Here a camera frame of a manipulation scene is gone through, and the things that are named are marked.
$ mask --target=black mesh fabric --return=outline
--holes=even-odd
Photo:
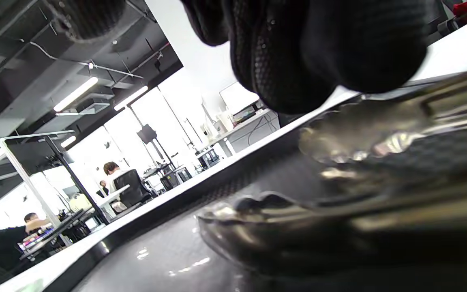
[[[192,28],[199,39],[209,46],[228,41],[221,0],[182,0]]]
[[[348,89],[393,90],[426,54],[424,0],[310,0],[302,54],[313,74]]]
[[[313,80],[300,57],[300,31],[306,0],[269,0],[256,26],[252,71],[256,92],[280,113],[308,112],[321,106],[336,85]]]
[[[224,0],[223,9],[230,27],[230,57],[239,83],[254,91],[252,84],[253,29],[261,14],[261,1]]]
[[[55,15],[58,30],[77,42],[94,41],[116,27],[125,0],[44,0]]]
[[[423,0],[182,1],[202,39],[226,18],[234,74],[280,113],[312,111],[337,85],[400,87],[426,54]]]

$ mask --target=ceiling duct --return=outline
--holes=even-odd
[[[80,104],[76,107],[76,111],[80,115],[97,114],[110,105],[111,102],[107,99],[89,98],[83,102],[80,102]]]

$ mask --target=office chair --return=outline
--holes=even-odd
[[[129,170],[115,178],[114,182],[117,190],[129,185],[129,188],[120,194],[120,201],[128,208],[138,203],[145,203],[154,197],[143,185],[143,181],[141,181],[136,170]]]

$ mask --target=black glove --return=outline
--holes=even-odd
[[[204,43],[230,40],[239,83],[281,113],[312,111],[337,85],[400,87],[426,54],[423,0],[182,2]]]

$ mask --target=exposed ceiling pipe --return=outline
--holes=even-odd
[[[96,69],[102,69],[102,70],[107,70],[107,71],[111,71],[111,72],[116,72],[116,73],[120,73],[120,74],[124,74],[127,76],[131,76],[131,77],[136,77],[136,78],[141,78],[143,79],[143,77],[139,76],[139,75],[135,75],[135,74],[132,74],[132,73],[128,73],[128,72],[123,72],[123,71],[120,71],[120,70],[115,70],[115,69],[111,69],[111,68],[107,68],[107,67],[104,67],[104,66],[99,66],[95,63],[84,63],[84,62],[80,62],[80,61],[74,61],[74,60],[67,60],[67,59],[59,59],[59,58],[56,58],[50,54],[48,54],[48,52],[46,52],[46,50],[44,50],[44,48],[42,48],[41,46],[39,46],[38,44],[34,43],[33,41],[29,41],[28,42],[30,45],[34,46],[34,47],[37,47],[39,48],[39,50],[41,50],[41,52],[43,52],[46,57],[49,57],[50,59],[52,60],[55,60],[55,61],[66,61],[66,62],[72,62],[72,63],[77,63],[79,65],[85,65],[85,66],[88,66],[89,69],[93,69],[93,68],[96,68]]]
[[[168,46],[170,46],[169,43],[166,43],[165,45],[163,45],[163,47],[161,47],[157,52],[154,52],[152,55],[150,55],[150,56],[147,57],[145,60],[143,60],[138,66],[136,66],[133,70],[131,70],[131,73],[136,72],[138,69],[141,68],[141,66],[145,65],[148,61],[151,61],[152,58],[157,57],[158,55],[160,55],[160,54],[161,54],[161,50],[163,50],[164,48],[167,48]],[[115,88],[115,86],[116,86],[118,83],[124,81],[127,77],[128,77],[128,76],[124,76],[124,77],[120,78],[118,81],[115,82],[115,84],[113,84],[113,85],[111,86],[111,88]]]
[[[36,33],[32,37],[31,41],[35,41],[36,39],[38,39],[42,35],[42,33],[44,33],[46,30],[48,30],[48,28],[50,28],[50,24],[46,24],[46,26],[44,26],[38,33]],[[26,48],[28,48],[28,46],[30,46],[30,43],[23,43],[11,56],[9,56],[5,60],[3,60],[0,63],[0,74],[1,74],[1,72],[3,72],[3,70],[5,70],[5,66],[8,64],[8,62],[10,62],[12,59],[17,57],[18,55],[21,55],[21,53],[24,52],[24,50],[26,50]]]
[[[156,21],[156,19],[151,17],[146,11],[143,11],[141,8],[139,8],[135,3],[131,2],[131,0],[126,0],[126,3],[127,3],[127,5],[131,6],[131,8],[135,9],[135,11],[140,13],[143,18],[148,19],[148,20],[154,22],[155,24],[158,23]]]
[[[0,18],[0,37],[17,22],[21,16],[28,11],[38,0],[18,0],[9,10],[8,17]]]

